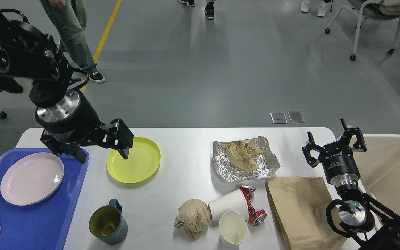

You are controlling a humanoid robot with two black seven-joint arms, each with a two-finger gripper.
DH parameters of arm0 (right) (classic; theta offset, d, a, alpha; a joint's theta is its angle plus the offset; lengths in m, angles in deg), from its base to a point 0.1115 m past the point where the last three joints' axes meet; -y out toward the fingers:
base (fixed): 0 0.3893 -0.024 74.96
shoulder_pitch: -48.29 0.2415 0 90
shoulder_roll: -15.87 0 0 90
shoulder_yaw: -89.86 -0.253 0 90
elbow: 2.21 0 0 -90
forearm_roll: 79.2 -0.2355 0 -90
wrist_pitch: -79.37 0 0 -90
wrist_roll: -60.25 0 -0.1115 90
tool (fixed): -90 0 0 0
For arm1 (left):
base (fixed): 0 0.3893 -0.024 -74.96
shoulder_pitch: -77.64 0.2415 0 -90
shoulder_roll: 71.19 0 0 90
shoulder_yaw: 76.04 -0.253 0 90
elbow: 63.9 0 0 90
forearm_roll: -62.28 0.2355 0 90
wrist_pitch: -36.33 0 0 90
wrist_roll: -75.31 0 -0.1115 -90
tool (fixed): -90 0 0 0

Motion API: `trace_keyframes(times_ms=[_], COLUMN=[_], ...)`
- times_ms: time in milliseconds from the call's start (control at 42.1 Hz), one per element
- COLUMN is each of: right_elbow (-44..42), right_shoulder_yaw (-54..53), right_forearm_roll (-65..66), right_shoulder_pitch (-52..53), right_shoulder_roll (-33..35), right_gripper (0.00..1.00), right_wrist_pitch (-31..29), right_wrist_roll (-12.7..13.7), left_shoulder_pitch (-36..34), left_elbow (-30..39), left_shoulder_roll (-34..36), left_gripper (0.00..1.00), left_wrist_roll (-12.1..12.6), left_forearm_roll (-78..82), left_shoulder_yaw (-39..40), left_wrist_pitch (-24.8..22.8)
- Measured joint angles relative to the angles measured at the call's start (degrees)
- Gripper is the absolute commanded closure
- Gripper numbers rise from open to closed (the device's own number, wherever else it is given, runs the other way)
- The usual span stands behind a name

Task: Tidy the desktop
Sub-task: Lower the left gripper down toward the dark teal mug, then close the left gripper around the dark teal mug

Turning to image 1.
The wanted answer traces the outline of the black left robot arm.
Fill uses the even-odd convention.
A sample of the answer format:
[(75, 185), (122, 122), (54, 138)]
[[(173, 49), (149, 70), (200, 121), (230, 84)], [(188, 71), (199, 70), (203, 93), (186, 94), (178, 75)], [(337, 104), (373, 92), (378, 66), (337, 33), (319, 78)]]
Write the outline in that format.
[(33, 80), (29, 93), (36, 105), (35, 119), (44, 128), (40, 140), (55, 155), (75, 157), (85, 163), (82, 146), (97, 145), (117, 150), (129, 157), (134, 136), (121, 119), (104, 124), (76, 87), (73, 68), (58, 49), (51, 35), (45, 35), (28, 23), (8, 20), (0, 10), (0, 77)]

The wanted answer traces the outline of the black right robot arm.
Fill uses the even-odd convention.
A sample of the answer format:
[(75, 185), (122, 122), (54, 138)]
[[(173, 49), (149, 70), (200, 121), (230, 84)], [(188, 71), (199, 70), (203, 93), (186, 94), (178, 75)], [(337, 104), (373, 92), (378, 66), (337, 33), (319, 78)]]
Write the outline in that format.
[(358, 185), (361, 174), (354, 152), (367, 151), (363, 133), (340, 121), (344, 132), (339, 140), (320, 146), (309, 131), (308, 142), (302, 147), (308, 164), (322, 164), (327, 183), (340, 196), (326, 207), (327, 223), (337, 234), (353, 238), (361, 250), (400, 250), (400, 215)]

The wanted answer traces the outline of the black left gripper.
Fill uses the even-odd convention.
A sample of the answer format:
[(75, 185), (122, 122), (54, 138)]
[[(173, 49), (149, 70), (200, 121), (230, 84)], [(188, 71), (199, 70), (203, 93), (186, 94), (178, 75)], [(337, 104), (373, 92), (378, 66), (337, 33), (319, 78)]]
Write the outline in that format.
[(68, 90), (55, 106), (38, 107), (35, 119), (44, 127), (40, 140), (54, 155), (74, 157), (84, 164), (87, 154), (80, 144), (114, 149), (122, 158), (129, 158), (133, 133), (119, 118), (104, 124), (80, 90)]

